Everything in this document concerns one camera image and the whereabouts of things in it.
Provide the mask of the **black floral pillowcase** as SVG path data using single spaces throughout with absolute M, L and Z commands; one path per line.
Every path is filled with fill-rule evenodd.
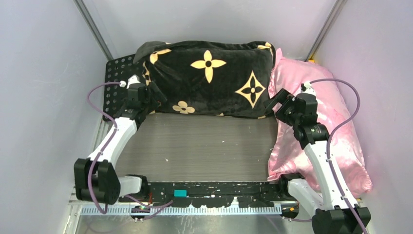
M 133 63 L 146 83 L 166 96 L 157 113 L 261 119 L 272 115 L 265 103 L 275 52 L 266 41 L 149 41 L 137 49 Z

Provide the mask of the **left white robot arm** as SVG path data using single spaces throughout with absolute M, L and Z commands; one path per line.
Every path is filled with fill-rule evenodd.
M 109 133 L 88 157 L 74 163 L 76 198 L 93 202 L 98 208 L 102 204 L 113 205 L 126 195 L 138 202 L 149 197 L 150 187 L 145 176 L 118 176 L 115 166 L 146 116 L 167 102 L 166 95 L 153 81 L 146 83 L 133 75 L 116 84 L 126 90 L 126 97 L 114 116 L 104 114 L 112 122 Z

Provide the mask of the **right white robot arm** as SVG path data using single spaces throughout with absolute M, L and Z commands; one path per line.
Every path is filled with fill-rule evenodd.
M 291 173 L 280 177 L 279 196 L 284 200 L 295 198 L 300 203 L 300 209 L 311 216 L 316 234 L 367 233 L 371 213 L 367 207 L 360 207 L 331 155 L 329 131 L 318 122 L 314 89 L 306 88 L 296 96 L 281 89 L 267 101 L 266 108 L 272 110 L 278 103 L 275 117 L 292 127 L 294 138 L 310 159 L 321 190 L 318 194 L 300 173 Z

